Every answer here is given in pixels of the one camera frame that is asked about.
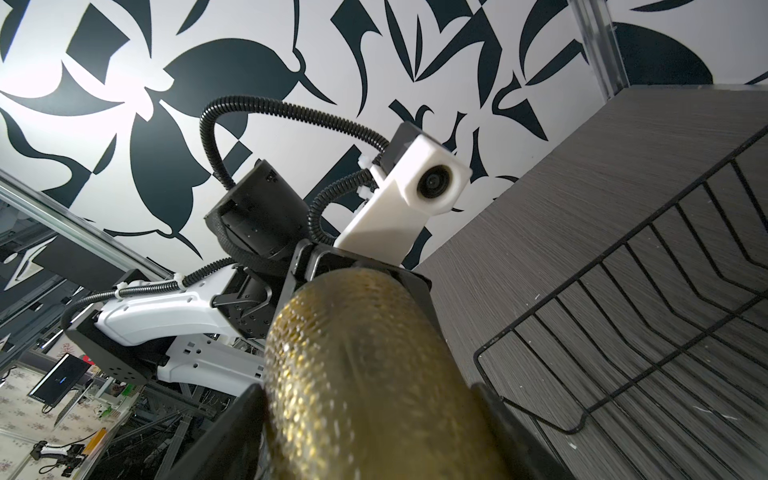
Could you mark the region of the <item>amber glass cup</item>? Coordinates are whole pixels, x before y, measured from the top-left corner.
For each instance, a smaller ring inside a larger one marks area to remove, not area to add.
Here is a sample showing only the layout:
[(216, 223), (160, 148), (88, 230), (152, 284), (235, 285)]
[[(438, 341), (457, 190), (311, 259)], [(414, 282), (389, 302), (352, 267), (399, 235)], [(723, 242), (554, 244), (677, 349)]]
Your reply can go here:
[(367, 268), (322, 274), (266, 343), (276, 479), (507, 479), (481, 406), (407, 290)]

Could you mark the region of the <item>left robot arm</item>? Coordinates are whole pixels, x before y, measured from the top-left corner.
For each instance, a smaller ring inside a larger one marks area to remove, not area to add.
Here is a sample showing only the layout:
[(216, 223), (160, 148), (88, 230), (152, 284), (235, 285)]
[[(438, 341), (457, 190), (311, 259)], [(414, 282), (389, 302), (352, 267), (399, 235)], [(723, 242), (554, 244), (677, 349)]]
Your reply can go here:
[(266, 161), (216, 205), (208, 225), (247, 253), (190, 274), (148, 282), (137, 272), (113, 289), (70, 304), (67, 337), (109, 376), (135, 385), (187, 383), (239, 396), (264, 377), (264, 364), (231, 345), (263, 339), (295, 292), (345, 268), (369, 268), (399, 282), (435, 321), (426, 277), (312, 242), (307, 205)]

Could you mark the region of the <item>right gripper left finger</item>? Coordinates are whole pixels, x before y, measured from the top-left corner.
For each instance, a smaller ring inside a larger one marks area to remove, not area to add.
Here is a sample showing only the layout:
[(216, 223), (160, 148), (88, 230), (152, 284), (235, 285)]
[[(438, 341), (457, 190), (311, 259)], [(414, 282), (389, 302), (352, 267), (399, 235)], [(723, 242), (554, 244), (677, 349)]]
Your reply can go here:
[(266, 393), (252, 384), (162, 479), (255, 479), (266, 421)]

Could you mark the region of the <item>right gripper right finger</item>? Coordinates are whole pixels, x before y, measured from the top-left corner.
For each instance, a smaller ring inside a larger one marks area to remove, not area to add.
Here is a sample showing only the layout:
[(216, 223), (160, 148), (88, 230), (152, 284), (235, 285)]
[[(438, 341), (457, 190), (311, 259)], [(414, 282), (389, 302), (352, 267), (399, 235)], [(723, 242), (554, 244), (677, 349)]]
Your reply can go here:
[(512, 479), (574, 480), (575, 476), (513, 415), (484, 383), (471, 387)]

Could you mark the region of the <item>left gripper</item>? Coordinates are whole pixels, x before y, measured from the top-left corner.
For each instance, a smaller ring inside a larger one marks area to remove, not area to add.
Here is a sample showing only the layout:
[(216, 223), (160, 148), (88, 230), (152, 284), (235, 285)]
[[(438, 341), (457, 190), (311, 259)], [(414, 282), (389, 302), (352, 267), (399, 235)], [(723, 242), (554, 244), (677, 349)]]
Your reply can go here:
[(418, 274), (304, 239), (272, 321), (272, 352), (445, 354), (429, 287)]

